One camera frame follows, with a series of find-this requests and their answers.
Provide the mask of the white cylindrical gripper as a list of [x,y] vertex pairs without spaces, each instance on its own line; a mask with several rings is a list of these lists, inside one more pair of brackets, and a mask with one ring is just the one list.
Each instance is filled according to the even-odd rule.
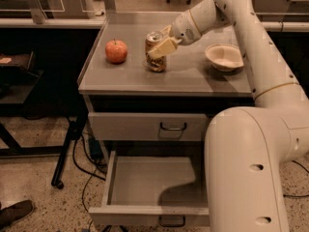
[[180,14],[172,23],[161,30],[164,39],[148,51],[151,59],[158,59],[175,52],[178,45],[190,45],[201,39],[190,11]]

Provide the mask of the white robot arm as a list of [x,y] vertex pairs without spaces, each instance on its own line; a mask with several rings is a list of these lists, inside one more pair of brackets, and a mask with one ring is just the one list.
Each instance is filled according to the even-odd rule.
[[230,24],[254,99],[218,113],[207,129],[211,232],[290,232],[279,165],[309,152],[309,100],[257,18],[252,0],[204,0],[164,28],[157,59]]

